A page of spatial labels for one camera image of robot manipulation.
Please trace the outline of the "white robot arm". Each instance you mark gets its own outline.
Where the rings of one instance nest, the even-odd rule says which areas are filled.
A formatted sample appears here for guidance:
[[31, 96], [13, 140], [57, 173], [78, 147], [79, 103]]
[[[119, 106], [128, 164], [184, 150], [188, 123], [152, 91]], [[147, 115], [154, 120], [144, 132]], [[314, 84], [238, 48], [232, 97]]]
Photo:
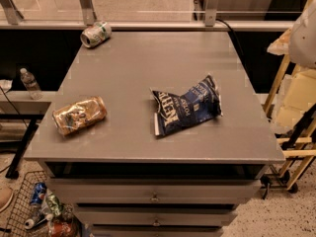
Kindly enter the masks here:
[[293, 24], [288, 52], [293, 63], [316, 68], [316, 0], [310, 3]]

